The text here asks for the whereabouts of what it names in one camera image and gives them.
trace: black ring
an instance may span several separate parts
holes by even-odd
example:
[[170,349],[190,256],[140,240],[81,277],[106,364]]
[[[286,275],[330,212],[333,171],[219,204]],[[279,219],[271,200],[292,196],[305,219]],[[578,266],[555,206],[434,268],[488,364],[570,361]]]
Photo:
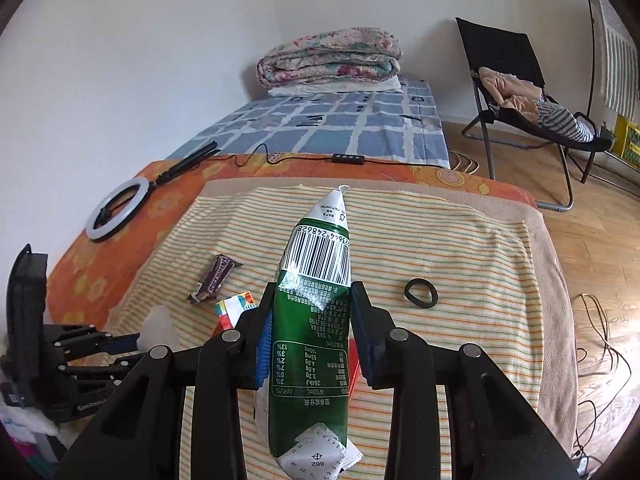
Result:
[[[427,288],[429,289],[429,292],[431,293],[431,303],[427,303],[426,301],[419,300],[410,292],[412,286],[417,285],[417,283],[427,286]],[[419,306],[420,308],[431,308],[436,303],[438,303],[438,291],[433,286],[433,283],[428,282],[423,278],[414,278],[409,283],[407,283],[404,286],[404,295],[415,306]]]

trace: nutrition facts table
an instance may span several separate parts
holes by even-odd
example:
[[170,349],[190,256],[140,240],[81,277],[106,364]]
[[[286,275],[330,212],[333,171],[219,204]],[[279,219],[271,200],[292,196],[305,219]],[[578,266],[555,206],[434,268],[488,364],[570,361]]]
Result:
[[271,390],[276,396],[346,397],[349,393],[344,350],[276,341],[273,357]]

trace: white ring light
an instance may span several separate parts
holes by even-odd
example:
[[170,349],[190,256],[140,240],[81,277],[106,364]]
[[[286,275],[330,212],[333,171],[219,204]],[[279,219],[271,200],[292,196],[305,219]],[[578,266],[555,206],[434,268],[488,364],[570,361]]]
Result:
[[[136,195],[124,206],[120,212],[111,218],[105,225],[95,228],[95,222],[100,215],[100,212],[104,209],[107,204],[109,204],[112,200],[114,200],[120,193],[125,190],[137,187],[138,191]],[[94,209],[94,212],[91,213],[89,219],[86,222],[86,235],[89,240],[99,240],[108,236],[113,230],[119,227],[127,217],[133,213],[145,199],[146,194],[149,193],[149,181],[143,176],[137,176],[136,178],[132,178],[131,180],[127,180],[125,183],[120,184],[116,189],[111,191],[103,200],[98,204],[98,207]]]

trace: green and white striped cloth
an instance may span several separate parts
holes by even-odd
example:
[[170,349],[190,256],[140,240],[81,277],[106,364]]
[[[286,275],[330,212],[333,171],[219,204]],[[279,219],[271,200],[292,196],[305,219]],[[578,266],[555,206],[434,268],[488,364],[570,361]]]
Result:
[[[198,197],[141,270],[124,299],[116,334],[136,332],[149,309],[169,307],[180,343],[206,341],[216,326],[211,304],[190,305],[187,295],[219,253],[243,263],[218,295],[249,290],[259,301],[298,220],[326,188],[259,188],[234,196]],[[536,408],[543,359],[542,304],[529,234],[441,198],[399,191],[350,189],[345,202],[351,235],[351,273],[365,283],[372,304],[389,310],[396,325],[436,346],[479,344]],[[424,277],[438,289],[438,304],[423,310],[403,289]],[[438,391],[442,477],[451,455],[444,390]],[[252,392],[239,392],[247,475],[286,478],[255,426]],[[190,464],[188,392],[181,447],[181,478]],[[361,377],[349,405],[349,434],[363,459],[344,478],[381,479],[392,411],[392,391],[372,391]]]

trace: black and white striped garment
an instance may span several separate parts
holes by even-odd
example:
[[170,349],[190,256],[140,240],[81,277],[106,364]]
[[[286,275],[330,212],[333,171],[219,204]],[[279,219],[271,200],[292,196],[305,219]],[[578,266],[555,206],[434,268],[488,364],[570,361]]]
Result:
[[575,142],[590,142],[594,132],[569,110],[549,101],[538,102],[538,126]]

